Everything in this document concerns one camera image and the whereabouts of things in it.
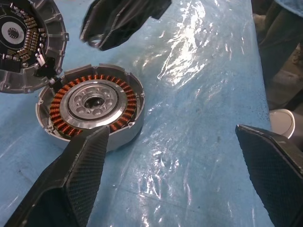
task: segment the electronic component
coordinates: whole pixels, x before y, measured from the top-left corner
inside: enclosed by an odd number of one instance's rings
[[[36,0],[0,0],[0,92],[33,92],[49,84],[50,78],[62,71],[69,36],[61,14],[53,0],[47,0],[47,4],[38,8],[37,3]],[[52,17],[58,19],[45,23]],[[53,39],[47,39],[50,26]],[[52,50],[50,56],[45,54],[48,49]],[[53,68],[47,76],[41,76],[43,70],[39,73],[39,69],[49,57],[52,57]]]
[[[41,126],[60,147],[82,131],[108,125],[111,151],[140,131],[144,90],[133,74],[113,65],[86,66],[66,72],[61,85],[56,94],[45,87],[36,105]]]

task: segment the blue plastic sheet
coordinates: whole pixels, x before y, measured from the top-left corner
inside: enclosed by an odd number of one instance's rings
[[[270,129],[250,0],[173,0],[125,44],[79,40],[90,0],[57,0],[70,41],[63,69],[112,63],[146,93],[141,134],[107,154],[89,227],[272,227],[236,124]],[[0,94],[0,226],[60,153],[35,115],[38,91]]]

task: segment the gray metal casing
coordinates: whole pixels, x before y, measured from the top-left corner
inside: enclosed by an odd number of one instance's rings
[[[70,70],[65,72],[62,81],[65,84],[84,75],[94,75],[95,71],[98,72],[98,74],[114,75],[115,77],[124,80],[131,86],[135,93],[139,94],[138,98],[140,103],[138,103],[137,106],[135,121],[109,135],[107,151],[112,151],[130,142],[140,132],[144,121],[144,89],[141,82],[132,73],[127,73],[123,68],[108,64],[100,64],[98,67],[88,65]],[[70,140],[63,138],[59,133],[56,133],[49,121],[49,106],[53,100],[53,96],[54,92],[50,87],[45,87],[41,91],[39,94],[39,102],[36,104],[36,116],[41,127],[50,136],[53,143],[61,148],[65,148]]]
[[[54,0],[31,0],[36,16],[40,19],[47,34],[46,56],[55,58],[57,74],[62,72],[62,62],[69,34],[66,32],[63,17]],[[47,77],[36,77],[38,63],[22,68],[20,73],[0,70],[0,92],[32,93],[49,84]]]

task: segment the rotor hub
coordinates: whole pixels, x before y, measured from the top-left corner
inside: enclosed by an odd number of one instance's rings
[[[91,129],[119,118],[127,105],[124,90],[107,80],[89,80],[72,87],[60,102],[60,115],[71,126]]]

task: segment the circuit board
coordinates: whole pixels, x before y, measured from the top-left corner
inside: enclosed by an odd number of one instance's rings
[[[37,63],[46,32],[29,1],[0,0],[0,69],[20,71]]]

